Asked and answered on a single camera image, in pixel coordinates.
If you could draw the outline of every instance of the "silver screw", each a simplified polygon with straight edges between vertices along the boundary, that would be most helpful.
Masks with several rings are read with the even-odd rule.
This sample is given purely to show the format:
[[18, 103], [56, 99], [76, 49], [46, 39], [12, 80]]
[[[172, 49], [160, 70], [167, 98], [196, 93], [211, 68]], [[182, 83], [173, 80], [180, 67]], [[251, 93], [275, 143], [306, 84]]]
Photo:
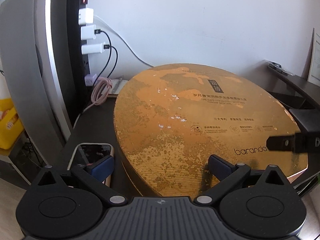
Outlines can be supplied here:
[[209, 196], [199, 196], [197, 197], [197, 201], [201, 204], [208, 204], [212, 201], [212, 198]]
[[125, 201], [125, 198], [122, 197], [122, 196], [117, 195], [117, 196], [112, 196], [109, 200], [113, 204], [120, 204], [120, 203]]

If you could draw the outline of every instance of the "peeling gold foil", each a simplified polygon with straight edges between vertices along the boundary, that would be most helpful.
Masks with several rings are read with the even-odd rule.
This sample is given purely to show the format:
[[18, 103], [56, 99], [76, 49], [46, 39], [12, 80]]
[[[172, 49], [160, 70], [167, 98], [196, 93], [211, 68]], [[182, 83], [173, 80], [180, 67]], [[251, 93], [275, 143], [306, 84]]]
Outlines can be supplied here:
[[145, 70], [121, 90], [114, 111], [125, 169], [143, 195], [194, 198], [219, 181], [207, 170], [217, 154], [252, 169], [278, 165], [289, 178], [307, 154], [270, 152], [271, 135], [299, 131], [269, 93], [233, 73], [195, 64]]

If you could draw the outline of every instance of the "wall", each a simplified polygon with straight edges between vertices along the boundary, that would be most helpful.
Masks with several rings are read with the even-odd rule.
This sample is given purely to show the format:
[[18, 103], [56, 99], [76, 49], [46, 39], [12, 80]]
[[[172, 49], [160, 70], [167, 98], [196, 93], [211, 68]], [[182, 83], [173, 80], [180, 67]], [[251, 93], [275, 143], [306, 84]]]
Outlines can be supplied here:
[[5, 82], [5, 78], [3, 75], [0, 74], [0, 99], [9, 98], [9, 97], [10, 97], [10, 94], [8, 91], [7, 84]]
[[[261, 61], [278, 62], [301, 75], [313, 28], [320, 28], [320, 0], [88, 0], [88, 7], [152, 65], [216, 66], [269, 90], [276, 79]], [[119, 38], [110, 37], [119, 51], [111, 77], [125, 73], [130, 78], [148, 68]], [[100, 41], [107, 39], [100, 35], [90, 43]], [[100, 72], [107, 57], [108, 52], [90, 55], [91, 72]]]

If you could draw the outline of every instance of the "white cable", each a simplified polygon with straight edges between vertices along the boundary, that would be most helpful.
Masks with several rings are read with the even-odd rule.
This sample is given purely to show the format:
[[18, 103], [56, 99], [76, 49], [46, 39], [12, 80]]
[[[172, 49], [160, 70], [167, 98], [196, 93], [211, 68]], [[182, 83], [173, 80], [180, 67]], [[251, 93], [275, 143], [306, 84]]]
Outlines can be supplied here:
[[153, 65], [143, 61], [141, 58], [139, 58], [134, 52], [133, 50], [130, 48], [130, 46], [128, 45], [128, 43], [114, 30], [112, 29], [104, 20], [102, 20], [99, 16], [94, 15], [93, 16], [93, 20], [96, 20], [98, 22], [100, 22], [100, 24], [104, 25], [106, 28], [108, 28], [109, 30], [111, 30], [111, 32], [113, 32], [117, 37], [119, 37], [121, 39], [121, 41], [124, 42], [124, 44], [128, 47], [128, 49], [132, 52], [132, 54], [143, 64], [149, 66], [149, 67], [154, 67]]
[[92, 106], [100, 106], [102, 105], [108, 98], [109, 92], [112, 88], [112, 81], [110, 78], [99, 77], [99, 82], [94, 86], [91, 93], [91, 102], [88, 107], [86, 107], [77, 117], [75, 124], [73, 125], [73, 129], [76, 127], [76, 124], [79, 120], [81, 114], [87, 111]]

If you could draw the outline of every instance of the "yellow plastic packaging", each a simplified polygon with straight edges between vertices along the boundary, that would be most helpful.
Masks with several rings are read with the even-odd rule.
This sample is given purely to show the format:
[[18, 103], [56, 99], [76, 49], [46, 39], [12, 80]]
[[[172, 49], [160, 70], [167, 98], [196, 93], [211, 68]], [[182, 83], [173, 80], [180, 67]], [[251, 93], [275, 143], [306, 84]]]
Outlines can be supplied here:
[[20, 133], [24, 130], [21, 120], [18, 119], [11, 128], [8, 129], [7, 125], [11, 119], [17, 114], [16, 109], [13, 107], [13, 102], [10, 98], [0, 100], [0, 111], [10, 109], [6, 116], [0, 120], [0, 148], [8, 150], [14, 144]]

